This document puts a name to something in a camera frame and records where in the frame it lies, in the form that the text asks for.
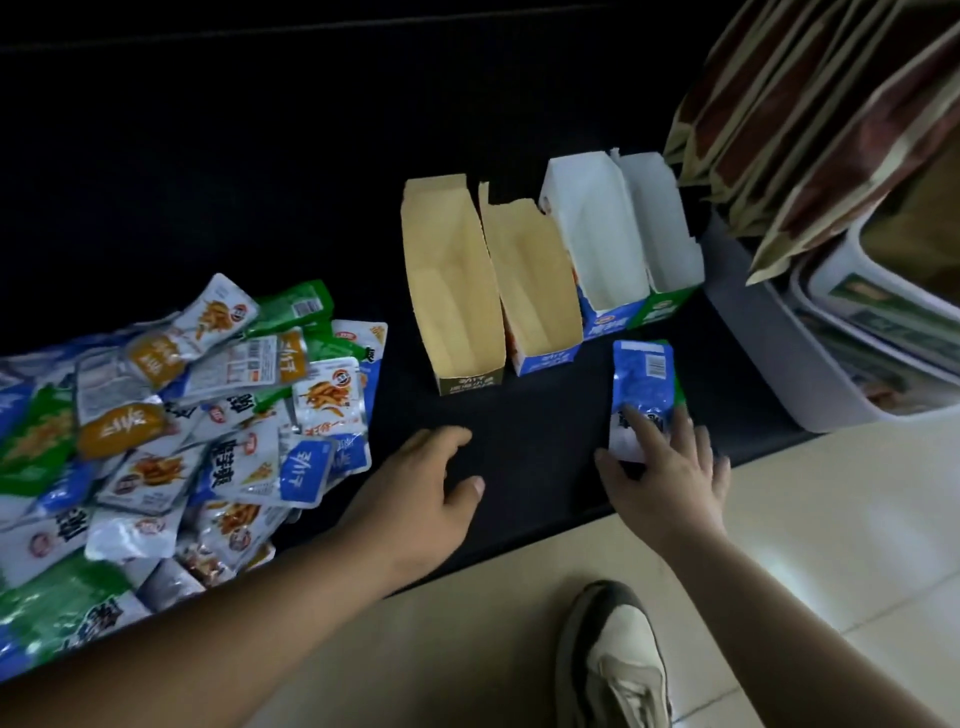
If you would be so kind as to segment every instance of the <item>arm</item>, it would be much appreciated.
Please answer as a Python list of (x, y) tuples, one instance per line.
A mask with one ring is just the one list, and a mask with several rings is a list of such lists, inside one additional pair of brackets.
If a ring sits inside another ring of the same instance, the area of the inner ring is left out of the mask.
[(685, 408), (672, 443), (635, 410), (625, 414), (647, 472), (634, 482), (598, 450), (610, 500), (677, 574), (765, 725), (946, 728), (730, 541), (730, 460), (714, 463), (707, 430), (694, 430)]
[(86, 728), (242, 723), (344, 622), (439, 566), (483, 494), (444, 499), (469, 430), (422, 430), (361, 489), (337, 527), (265, 569), (139, 622), (0, 687), (5, 723)]

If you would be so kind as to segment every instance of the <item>left hand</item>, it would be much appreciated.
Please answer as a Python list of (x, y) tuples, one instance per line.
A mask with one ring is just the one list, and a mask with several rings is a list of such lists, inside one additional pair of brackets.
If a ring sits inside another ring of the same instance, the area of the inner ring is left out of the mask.
[(337, 524), (351, 547), (364, 549), (387, 593), (423, 578), (464, 542), (484, 492), (469, 477), (444, 497), (446, 464), (472, 433), (464, 427), (422, 429), (367, 480)]

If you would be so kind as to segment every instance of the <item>white snack packet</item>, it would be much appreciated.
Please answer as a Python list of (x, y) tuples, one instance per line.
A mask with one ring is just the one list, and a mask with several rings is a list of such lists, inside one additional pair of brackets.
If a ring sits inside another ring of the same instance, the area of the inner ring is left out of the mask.
[(131, 341), (127, 357), (153, 389), (162, 389), (180, 376), (187, 364), (248, 326), (258, 312), (250, 296), (218, 273), (169, 325)]
[(216, 400), (279, 383), (276, 336), (238, 341), (192, 364), (160, 394), (181, 404)]
[(366, 432), (360, 364), (352, 356), (310, 362), (307, 379), (293, 385), (301, 434)]
[(203, 456), (204, 448), (183, 449), (167, 457), (136, 449), (96, 495), (96, 501), (151, 516), (166, 513)]
[(177, 530), (185, 508), (185, 498), (181, 498), (165, 516), (97, 508), (93, 512), (84, 554), (90, 561), (170, 558), (174, 555)]
[(71, 508), (54, 518), (19, 525), (0, 534), (2, 586), (22, 586), (84, 546), (89, 527), (89, 511)]
[(176, 559), (163, 559), (136, 595), (155, 614), (206, 589)]
[(200, 543), (234, 570), (246, 566), (260, 545), (286, 520), (289, 508), (211, 501), (197, 513)]
[(235, 494), (249, 488), (270, 485), (279, 473), (277, 422), (261, 420), (213, 444), (197, 487), (212, 490), (224, 500), (233, 500)]

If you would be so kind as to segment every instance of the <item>pile of snack packets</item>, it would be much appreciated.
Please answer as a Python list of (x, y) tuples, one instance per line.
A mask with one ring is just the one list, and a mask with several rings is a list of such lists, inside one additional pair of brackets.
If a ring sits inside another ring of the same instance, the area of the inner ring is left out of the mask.
[(273, 558), (371, 466), (387, 326), (217, 274), (182, 313), (0, 358), (0, 680)]

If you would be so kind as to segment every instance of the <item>sneaker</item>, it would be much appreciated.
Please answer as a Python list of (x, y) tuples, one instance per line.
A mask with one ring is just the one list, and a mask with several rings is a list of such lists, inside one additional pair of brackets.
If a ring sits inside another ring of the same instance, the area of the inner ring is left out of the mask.
[(650, 620), (625, 584), (577, 597), (557, 648), (560, 728), (669, 728), (666, 669)]

